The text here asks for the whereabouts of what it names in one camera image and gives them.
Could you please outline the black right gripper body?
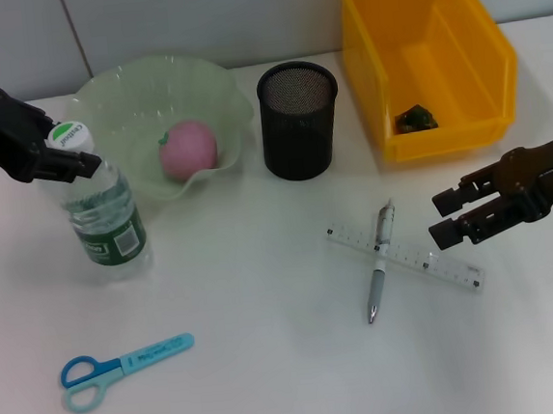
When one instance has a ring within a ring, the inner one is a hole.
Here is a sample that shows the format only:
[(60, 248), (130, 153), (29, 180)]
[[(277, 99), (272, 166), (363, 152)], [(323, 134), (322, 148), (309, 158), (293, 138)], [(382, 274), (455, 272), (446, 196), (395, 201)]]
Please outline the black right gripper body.
[(501, 197), (518, 207), (522, 221), (540, 220), (553, 205), (553, 141), (505, 153), (497, 163), (497, 176)]

